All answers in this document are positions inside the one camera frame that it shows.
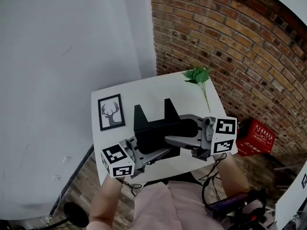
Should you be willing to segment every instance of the plant sprig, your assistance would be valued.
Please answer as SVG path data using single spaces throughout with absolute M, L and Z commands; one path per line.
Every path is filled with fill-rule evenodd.
M 193 70 L 188 70 L 183 75 L 187 77 L 189 80 L 185 80 L 185 82 L 190 82 L 197 84 L 198 86 L 201 87 L 201 90 L 205 96 L 209 112 L 211 112 L 210 107 L 209 107 L 209 102 L 207 98 L 207 92 L 206 92 L 206 84 L 205 82 L 209 79 L 209 71 L 211 71 L 211 68 L 205 69 L 202 67 L 195 67 Z

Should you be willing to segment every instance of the black picture frame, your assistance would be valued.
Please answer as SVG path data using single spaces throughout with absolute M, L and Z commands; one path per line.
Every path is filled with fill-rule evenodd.
M 109 99 L 113 99 L 113 98 L 117 98 L 118 97 L 118 106 L 119 106 L 119 111 L 120 111 L 120 117 L 121 117 L 121 123 L 118 125 L 110 125 L 108 127 L 103 127 L 102 126 L 102 113 L 101 113 L 101 102 L 109 100 Z M 98 113 L 99 113 L 99 125 L 100 125 L 100 131 L 104 131 L 104 130 L 108 130 L 108 129 L 113 129 L 113 128 L 118 128 L 118 127 L 122 127 L 125 126 L 125 118 L 124 118 L 124 113 L 123 113 L 123 108 L 122 108 L 122 104 L 121 104 L 121 97 L 120 94 L 116 94 L 116 95 L 112 95 L 103 99 L 98 100 Z
M 307 184 L 307 175 L 304 174 L 304 177 L 303 177 L 303 180 L 302 180 L 302 187 L 303 187 L 303 189 L 305 189 L 306 184 Z

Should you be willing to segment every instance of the red brick wall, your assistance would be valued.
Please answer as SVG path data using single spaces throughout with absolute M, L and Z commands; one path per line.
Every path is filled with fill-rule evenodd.
M 272 155 L 307 157 L 307 30 L 277 0 L 151 0 L 159 75 L 213 68 L 226 112 L 277 135 Z

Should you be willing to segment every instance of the wooden floor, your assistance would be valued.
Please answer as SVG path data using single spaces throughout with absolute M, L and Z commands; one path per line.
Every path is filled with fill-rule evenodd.
M 276 184 L 280 184 L 280 178 L 282 178 L 283 184 L 289 184 L 294 178 L 290 178 L 285 172 L 276 173 L 273 171 L 274 167 L 277 167 L 273 162 L 269 161 L 262 155 L 254 155 L 248 157 L 240 157 L 235 155 L 235 159 L 239 167 L 246 174 L 250 185 L 255 189 L 267 188 L 267 200 L 268 205 L 274 207 L 275 202 L 283 194 L 283 191 L 276 189 Z M 211 166 L 201 168 L 199 170 L 192 171 L 192 174 L 196 179 L 199 179 L 206 175 Z M 225 198 L 221 182 L 218 179 L 214 181 L 215 187 L 221 199 Z M 81 206 L 87 213 L 90 209 L 92 198 L 96 191 L 100 187 L 98 173 L 96 168 L 96 162 L 94 155 L 90 156 L 86 161 L 82 169 L 74 178 L 72 184 L 67 190 L 66 194 L 62 197 L 59 208 L 56 211 L 55 216 L 51 220 L 50 224 L 65 219 L 63 214 L 63 206 L 67 202 L 74 202 Z M 215 191 L 212 184 L 205 190 L 205 197 L 210 203 L 216 201 Z M 118 210 L 115 215 L 115 221 L 113 228 L 116 230 L 129 229 L 133 221 L 134 212 L 134 196 L 130 189 L 124 186 L 121 192 L 121 197 L 118 204 Z M 37 218 L 33 220 L 15 221 L 14 224 L 25 226 L 26 229 L 42 228 L 46 226 L 47 217 Z M 61 230 L 75 230 L 80 229 L 75 226 L 66 226 Z

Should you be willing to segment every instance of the black cable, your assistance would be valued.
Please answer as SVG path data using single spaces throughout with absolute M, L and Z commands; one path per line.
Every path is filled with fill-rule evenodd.
M 205 205 L 206 207 L 209 207 L 209 206 L 208 206 L 208 204 L 207 204 L 207 202 L 206 202 L 206 200 L 205 200 L 205 188 L 206 188 L 206 186 L 209 185 L 210 180 L 212 180 L 212 184 L 213 184 L 213 187 L 214 187 L 214 190 L 215 190 L 216 199 L 217 199 L 218 201 L 221 200 L 220 197 L 219 197 L 219 195 L 218 195 L 218 193 L 217 193 L 217 190 L 216 190 L 216 188 L 215 188 L 215 186 L 214 186 L 214 179 L 217 178 L 216 176 L 217 176 L 218 172 L 215 173 L 213 176 L 210 176 L 210 177 L 209 177 L 209 175 L 214 171 L 214 169 L 216 168 L 216 166 L 217 166 L 222 160 L 224 160 L 226 157 L 227 157 L 227 154 L 226 154 L 226 153 L 223 153 L 223 154 L 221 155 L 221 157 L 215 161 L 215 164 L 214 164 L 214 166 L 212 167 L 212 169 L 210 170 L 210 172 L 209 172 L 208 174 L 206 174 L 205 176 L 203 176 L 202 178 L 199 179 L 199 181 L 204 181 L 203 178 L 207 177 L 207 179 L 205 180 L 204 184 L 202 185 L 202 191 L 201 191 L 202 201 L 203 201 L 203 203 L 204 203 L 204 205 Z
M 65 227 L 67 227 L 67 226 L 73 226 L 73 224 L 67 224 L 67 225 L 65 225 L 64 227 L 60 227 L 60 228 L 65 228 Z
M 121 180 L 121 179 L 119 179 L 119 178 L 116 178 L 116 179 L 117 179 L 120 183 L 122 183 L 122 184 L 127 185 L 128 187 L 130 187 L 131 193 L 133 194 L 133 196 L 135 196 L 135 194 L 134 194 L 134 192 L 133 192 L 134 189 L 140 189 L 140 188 L 143 187 L 141 184 L 133 184 L 133 185 L 131 186 L 128 182 L 125 182 L 125 181 L 123 181 L 123 180 Z

